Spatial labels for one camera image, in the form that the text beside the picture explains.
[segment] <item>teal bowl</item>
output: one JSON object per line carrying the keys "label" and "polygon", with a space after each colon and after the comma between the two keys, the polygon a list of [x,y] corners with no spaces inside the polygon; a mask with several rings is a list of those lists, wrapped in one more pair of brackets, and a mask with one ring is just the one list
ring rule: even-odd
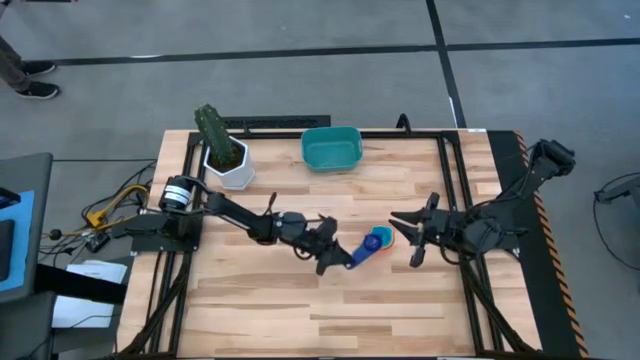
{"label": "teal bowl", "polygon": [[306,130],[302,158],[312,171],[351,170],[362,159],[360,131],[351,126]]}

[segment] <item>white pot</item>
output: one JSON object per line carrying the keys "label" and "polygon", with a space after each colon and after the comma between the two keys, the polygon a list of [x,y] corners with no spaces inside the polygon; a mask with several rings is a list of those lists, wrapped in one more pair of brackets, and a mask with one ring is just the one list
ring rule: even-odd
{"label": "white pot", "polygon": [[249,154],[249,147],[241,141],[238,141],[232,136],[229,136],[231,141],[236,145],[241,146],[244,149],[244,156],[242,158],[242,164],[233,170],[229,170],[225,173],[221,173],[209,164],[209,158],[211,155],[211,149],[207,147],[207,153],[204,157],[204,167],[216,174],[222,187],[227,190],[244,190],[251,181],[256,177],[256,170],[253,168],[253,162],[251,161],[251,154]]}

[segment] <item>blue object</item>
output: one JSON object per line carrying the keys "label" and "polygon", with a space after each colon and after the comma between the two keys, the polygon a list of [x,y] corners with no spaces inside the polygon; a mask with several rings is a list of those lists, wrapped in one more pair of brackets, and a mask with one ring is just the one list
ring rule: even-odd
{"label": "blue object", "polygon": [[393,244],[393,229],[389,226],[374,226],[369,234],[380,236],[382,239],[382,249],[389,248]]}
{"label": "blue object", "polygon": [[13,248],[9,263],[9,277],[0,281],[0,291],[17,288],[24,284],[24,273],[29,252],[29,233],[33,215],[33,191],[20,193],[20,203],[0,210],[0,221],[13,220]]}
{"label": "blue object", "polygon": [[353,262],[347,265],[347,269],[351,270],[362,264],[380,249],[382,249],[382,239],[380,236],[374,234],[366,235],[360,246],[351,254]]}
{"label": "blue object", "polygon": [[302,158],[312,171],[351,170],[362,159],[360,131],[351,126],[306,130]]}

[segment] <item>gray floor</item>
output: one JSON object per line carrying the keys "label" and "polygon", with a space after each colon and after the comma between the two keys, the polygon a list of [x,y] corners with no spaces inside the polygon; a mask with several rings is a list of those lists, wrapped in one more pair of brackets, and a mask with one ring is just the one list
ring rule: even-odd
{"label": "gray floor", "polygon": [[[437,6],[448,43],[640,37],[633,0]],[[0,33],[30,59],[434,43],[417,0],[15,3]],[[530,143],[553,138],[577,152],[575,172],[542,193],[596,357],[640,353],[640,274],[605,252],[591,215],[594,190],[638,171],[639,58],[640,46],[451,53],[469,127],[520,129]],[[72,66],[44,79],[63,87],[60,98],[28,102],[0,88],[1,156],[154,157],[162,131],[192,128],[192,109],[205,101],[224,115],[331,114],[336,125],[374,127],[406,112],[416,127],[454,126],[435,53]],[[56,163],[47,228],[77,227],[85,204],[143,165]],[[625,199],[599,216],[616,251],[640,265],[637,211]],[[128,246],[112,242],[98,255],[122,256]],[[100,351],[108,346],[86,353]]]}

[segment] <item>wooden table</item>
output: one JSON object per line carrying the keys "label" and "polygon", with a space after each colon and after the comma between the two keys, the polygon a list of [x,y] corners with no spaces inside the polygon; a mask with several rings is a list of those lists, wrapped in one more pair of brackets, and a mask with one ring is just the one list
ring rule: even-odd
{"label": "wooden table", "polygon": [[[157,204],[166,179],[181,173],[188,133],[165,133],[150,204]],[[493,198],[501,187],[487,133],[460,131],[460,141],[474,202]],[[356,169],[328,174],[307,170],[299,140],[246,142],[256,179],[246,191],[227,195],[262,213],[276,191],[274,211],[333,216],[337,238],[348,251],[372,226],[387,225],[391,211],[419,209],[433,191],[442,196],[440,207],[447,207],[432,140],[365,139]],[[207,174],[206,182],[222,190],[213,175]],[[179,356],[472,355],[458,268],[445,263],[434,247],[427,248],[422,267],[410,268],[412,248],[397,232],[395,239],[392,248],[354,271],[330,267],[318,277],[315,261],[298,260],[290,247],[257,245],[238,228],[206,218],[190,273]],[[539,348],[520,264],[501,251],[486,258],[498,308],[526,342]],[[135,259],[118,332],[120,348],[145,322],[155,260],[152,253]],[[482,310],[481,319],[489,345]],[[165,326],[161,349],[168,335]]]}

